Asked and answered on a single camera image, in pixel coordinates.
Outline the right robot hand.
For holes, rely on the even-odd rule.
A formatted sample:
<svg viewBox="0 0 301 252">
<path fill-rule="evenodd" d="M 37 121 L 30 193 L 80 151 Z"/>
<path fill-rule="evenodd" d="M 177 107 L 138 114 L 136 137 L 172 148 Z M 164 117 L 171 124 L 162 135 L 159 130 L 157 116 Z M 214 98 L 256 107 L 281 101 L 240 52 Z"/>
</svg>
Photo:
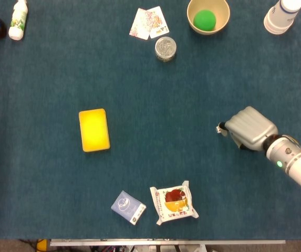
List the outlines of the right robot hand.
<svg viewBox="0 0 301 252">
<path fill-rule="evenodd" d="M 271 135 L 278 135 L 276 125 L 251 106 L 216 126 L 216 132 L 230 136 L 241 150 L 262 151 Z"/>
</svg>

